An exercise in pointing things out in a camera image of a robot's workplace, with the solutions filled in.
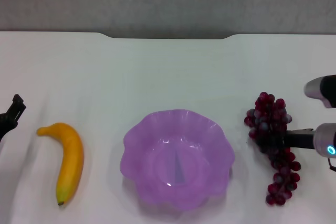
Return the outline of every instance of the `fake fruit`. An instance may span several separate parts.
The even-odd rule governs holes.
[[[56,185],[57,204],[66,204],[78,187],[83,164],[83,144],[78,133],[70,125],[55,123],[37,130],[39,136],[51,136],[63,146],[63,161]]]

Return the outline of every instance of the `purple bowl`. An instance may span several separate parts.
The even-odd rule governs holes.
[[[198,207],[225,192],[235,153],[221,127],[189,110],[147,115],[124,137],[121,173],[150,204]]]

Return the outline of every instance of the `table surface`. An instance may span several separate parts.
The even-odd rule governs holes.
[[[303,86],[335,74],[335,52],[336,36],[321,35],[146,40],[1,32],[0,111],[16,93],[27,109],[2,141],[0,216],[13,224],[334,223],[336,173],[314,150],[293,149],[302,165],[298,189],[283,207],[265,204],[275,171],[243,120],[267,91],[285,99],[290,130],[334,122],[336,111],[305,97]],[[226,195],[188,212],[145,205],[119,171],[125,133],[151,112],[176,108],[217,122],[236,154]],[[55,199],[62,148],[35,135],[55,122],[71,124],[85,146],[82,179],[64,209]]]

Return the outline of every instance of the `red grape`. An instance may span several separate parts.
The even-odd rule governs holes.
[[[262,108],[261,108],[261,105],[260,105],[259,103],[256,104],[256,107],[255,107],[255,108],[256,108],[256,110],[259,110],[259,111],[262,109]]]
[[[250,118],[250,117],[245,117],[244,119],[244,123],[249,126],[249,127],[253,127],[255,122],[254,122],[254,119],[253,118]]]
[[[270,103],[274,103],[274,101],[275,101],[275,97],[274,97],[274,95],[269,94],[269,95],[268,95],[268,101],[269,101]]]
[[[300,181],[300,175],[297,173],[292,173],[290,175],[290,180],[293,182],[299,182]]]
[[[270,194],[276,194],[279,191],[279,186],[278,184],[273,183],[268,185],[267,190]]]
[[[255,110],[255,109],[250,109],[250,110],[248,110],[248,111],[246,112],[246,115],[247,115],[248,117],[252,118],[252,117],[254,116],[254,110]]]
[[[282,98],[280,98],[276,100],[275,106],[279,109],[283,109],[284,107],[286,107],[286,104],[285,104],[285,101]]]
[[[259,126],[259,130],[261,131],[267,131],[268,130],[268,124],[265,122],[262,122]]]
[[[283,206],[283,205],[286,203],[286,199],[284,198],[284,196],[278,195],[278,196],[275,198],[275,203],[276,203],[278,206]]]
[[[272,118],[273,118],[273,120],[276,120],[276,121],[280,120],[280,118],[281,118],[280,113],[278,111],[274,111]]]
[[[270,193],[266,197],[269,205],[282,206],[292,197],[292,192],[297,188],[300,176],[291,170],[301,169],[299,162],[294,161],[295,155],[290,148],[283,145],[282,137],[287,130],[287,124],[292,117],[287,114],[286,104],[283,99],[275,100],[274,95],[262,92],[255,102],[255,109],[246,112],[244,123],[251,127],[248,135],[254,139],[259,150],[268,156],[271,166],[278,170],[273,175],[274,183],[267,187]]]
[[[260,118],[260,117],[261,117],[261,112],[260,112],[259,110],[255,110],[255,111],[254,111],[254,116],[255,116],[256,118]]]
[[[287,110],[286,109],[281,109],[281,110],[278,110],[279,111],[279,114],[281,116],[286,116],[287,115]]]
[[[294,161],[294,159],[295,159],[295,155],[294,155],[293,152],[286,153],[286,161],[292,162],[292,161]]]
[[[290,199],[293,194],[291,191],[285,190],[282,195],[285,199]]]
[[[287,123],[291,123],[291,121],[292,121],[291,115],[287,114],[285,118],[286,118]]]
[[[267,102],[267,100],[268,100],[268,94],[266,92],[262,92],[262,93],[260,93],[258,99],[262,103]]]
[[[290,169],[287,166],[284,166],[280,169],[280,173],[284,176],[287,176],[290,174]]]
[[[285,188],[289,191],[294,191],[296,188],[298,188],[298,184],[296,184],[296,182],[289,182],[286,184]]]
[[[283,176],[280,173],[275,173],[273,175],[273,180],[277,184],[282,184],[285,181]]]
[[[266,202],[269,205],[274,205],[275,204],[275,198],[273,195],[269,194],[266,196]]]
[[[258,134],[257,130],[256,129],[252,129],[252,130],[249,131],[248,136],[251,137],[252,139],[256,139],[257,138],[257,134]]]
[[[298,170],[301,170],[301,164],[297,161],[291,162],[289,163],[289,167],[294,170],[295,172],[297,172]]]

